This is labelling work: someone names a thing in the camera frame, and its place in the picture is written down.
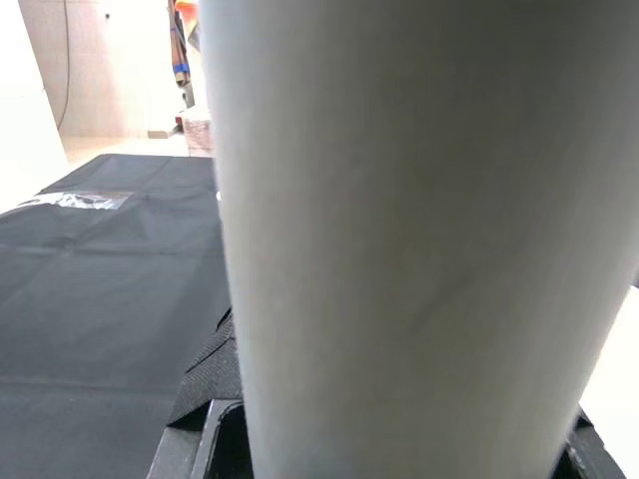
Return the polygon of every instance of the tiled wall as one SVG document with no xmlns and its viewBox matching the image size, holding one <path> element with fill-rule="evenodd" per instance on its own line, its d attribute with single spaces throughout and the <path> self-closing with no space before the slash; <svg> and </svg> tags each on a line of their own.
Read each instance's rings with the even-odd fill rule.
<svg viewBox="0 0 639 479">
<path fill-rule="evenodd" d="M 20 0 L 56 119 L 66 88 L 63 0 Z M 166 0 L 67 0 L 71 81 L 63 137 L 138 137 L 183 105 Z"/>
<path fill-rule="evenodd" d="M 17 0 L 3 0 L 0 212 L 62 177 L 68 164 Z"/>
</svg>

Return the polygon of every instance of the black fabric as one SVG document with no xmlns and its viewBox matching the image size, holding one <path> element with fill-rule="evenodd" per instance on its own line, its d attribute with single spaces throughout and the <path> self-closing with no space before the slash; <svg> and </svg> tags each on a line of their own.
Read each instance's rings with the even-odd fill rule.
<svg viewBox="0 0 639 479">
<path fill-rule="evenodd" d="M 187 370 L 169 424 L 180 425 L 182 419 L 212 399 L 242 399 L 236 336 L 230 310 Z"/>
<path fill-rule="evenodd" d="M 63 191 L 133 195 L 0 216 L 0 477 L 145 477 L 230 308 L 212 161 L 102 156 Z"/>
</svg>

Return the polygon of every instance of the black wire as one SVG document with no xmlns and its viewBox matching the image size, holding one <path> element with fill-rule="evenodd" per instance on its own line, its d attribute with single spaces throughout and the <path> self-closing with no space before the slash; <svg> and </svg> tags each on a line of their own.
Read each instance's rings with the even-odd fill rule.
<svg viewBox="0 0 639 479">
<path fill-rule="evenodd" d="M 69 85 L 71 83 L 71 49 L 69 47 L 69 12 L 67 10 L 67 0 L 63 0 L 62 5 L 64 6 L 64 28 L 67 36 L 67 87 L 64 96 L 64 107 L 62 108 L 62 116 L 56 123 L 56 128 L 58 130 L 60 130 L 62 122 L 64 122 L 64 118 L 67 115 L 67 107 L 69 106 Z"/>
</svg>

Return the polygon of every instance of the white cylinder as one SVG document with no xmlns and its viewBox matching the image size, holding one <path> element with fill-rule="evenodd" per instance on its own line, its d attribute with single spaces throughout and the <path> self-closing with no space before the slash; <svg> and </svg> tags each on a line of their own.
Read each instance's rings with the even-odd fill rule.
<svg viewBox="0 0 639 479">
<path fill-rule="evenodd" d="M 256 477 L 548 476 L 639 249 L 615 5 L 203 2 Z"/>
</svg>

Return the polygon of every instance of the tiled floor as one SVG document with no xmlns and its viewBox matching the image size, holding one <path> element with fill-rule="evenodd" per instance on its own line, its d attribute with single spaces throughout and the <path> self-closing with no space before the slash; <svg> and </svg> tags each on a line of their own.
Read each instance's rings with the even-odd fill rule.
<svg viewBox="0 0 639 479">
<path fill-rule="evenodd" d="M 189 149 L 184 135 L 168 139 L 146 138 L 63 138 L 62 144 L 72 168 L 78 168 L 105 153 L 128 155 L 168 155 L 187 157 Z"/>
</svg>

